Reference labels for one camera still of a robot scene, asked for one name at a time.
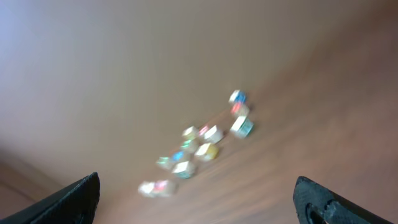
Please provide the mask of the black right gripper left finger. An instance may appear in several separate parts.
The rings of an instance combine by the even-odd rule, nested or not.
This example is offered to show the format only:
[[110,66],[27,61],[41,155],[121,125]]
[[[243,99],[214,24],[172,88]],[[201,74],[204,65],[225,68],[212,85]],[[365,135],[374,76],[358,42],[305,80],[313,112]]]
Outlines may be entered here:
[[1,224],[92,224],[100,200],[97,172],[1,220]]

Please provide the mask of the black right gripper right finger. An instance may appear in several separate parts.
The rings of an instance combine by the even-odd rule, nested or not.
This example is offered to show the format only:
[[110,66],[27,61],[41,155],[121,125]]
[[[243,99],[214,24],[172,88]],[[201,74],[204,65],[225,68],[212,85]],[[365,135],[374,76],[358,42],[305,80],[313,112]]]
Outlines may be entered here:
[[297,178],[293,201],[300,224],[392,224],[305,176]]

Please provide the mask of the red letter Y block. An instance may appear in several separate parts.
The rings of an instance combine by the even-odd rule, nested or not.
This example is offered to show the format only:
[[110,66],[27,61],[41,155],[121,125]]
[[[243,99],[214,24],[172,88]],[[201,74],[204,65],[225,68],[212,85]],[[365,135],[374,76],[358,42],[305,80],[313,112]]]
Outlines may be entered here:
[[178,184],[171,180],[158,180],[155,183],[155,193],[159,197],[169,197],[173,195],[178,188]]

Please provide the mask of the plain Z wooden block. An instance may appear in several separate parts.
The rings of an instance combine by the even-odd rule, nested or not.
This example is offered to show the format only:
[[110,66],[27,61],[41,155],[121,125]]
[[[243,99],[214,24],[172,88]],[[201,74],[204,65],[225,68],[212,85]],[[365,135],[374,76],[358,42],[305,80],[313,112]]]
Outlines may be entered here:
[[217,144],[224,138],[222,130],[217,125],[214,125],[204,134],[204,140],[212,144]]

